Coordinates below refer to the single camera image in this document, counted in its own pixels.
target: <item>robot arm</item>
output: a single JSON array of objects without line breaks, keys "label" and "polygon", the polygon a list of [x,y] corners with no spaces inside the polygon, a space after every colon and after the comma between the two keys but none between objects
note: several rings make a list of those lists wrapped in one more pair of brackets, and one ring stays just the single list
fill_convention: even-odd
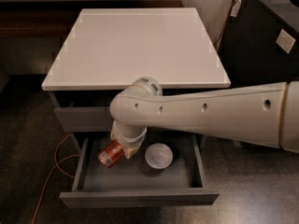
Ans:
[{"label": "robot arm", "polygon": [[139,149],[147,127],[228,138],[299,152],[299,82],[162,96],[142,77],[111,103],[112,139],[127,158]]}]

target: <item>small bowl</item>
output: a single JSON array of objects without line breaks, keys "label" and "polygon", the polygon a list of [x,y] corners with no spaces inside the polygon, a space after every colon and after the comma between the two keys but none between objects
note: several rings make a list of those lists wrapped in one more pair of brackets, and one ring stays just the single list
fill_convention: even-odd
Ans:
[{"label": "small bowl", "polygon": [[162,170],[169,166],[173,160],[173,154],[169,146],[156,143],[148,147],[146,161],[153,169]]}]

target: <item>white tabletop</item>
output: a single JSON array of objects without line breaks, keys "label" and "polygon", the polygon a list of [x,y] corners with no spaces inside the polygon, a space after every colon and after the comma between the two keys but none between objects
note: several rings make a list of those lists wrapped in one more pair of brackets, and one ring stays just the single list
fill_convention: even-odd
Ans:
[{"label": "white tabletop", "polygon": [[225,88],[230,80],[195,8],[83,9],[42,88]]}]

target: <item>floor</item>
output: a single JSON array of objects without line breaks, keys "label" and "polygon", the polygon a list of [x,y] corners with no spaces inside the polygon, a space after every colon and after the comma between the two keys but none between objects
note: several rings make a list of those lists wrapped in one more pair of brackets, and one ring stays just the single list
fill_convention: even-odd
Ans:
[{"label": "floor", "polygon": [[[30,223],[40,191],[65,136],[41,76],[11,77],[0,95],[0,223]],[[59,157],[77,153],[71,140]],[[299,223],[299,154],[235,147],[208,137],[202,150],[206,186],[220,196],[211,206],[68,209],[59,199],[72,179],[54,171],[36,223]],[[63,167],[75,173],[76,162]]]}]

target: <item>red can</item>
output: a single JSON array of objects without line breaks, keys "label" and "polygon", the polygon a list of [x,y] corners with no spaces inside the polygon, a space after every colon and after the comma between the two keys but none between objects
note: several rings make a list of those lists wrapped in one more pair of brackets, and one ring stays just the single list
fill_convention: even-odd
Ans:
[{"label": "red can", "polygon": [[123,145],[117,140],[113,140],[103,150],[97,153],[97,158],[107,168],[111,168],[124,156]]}]

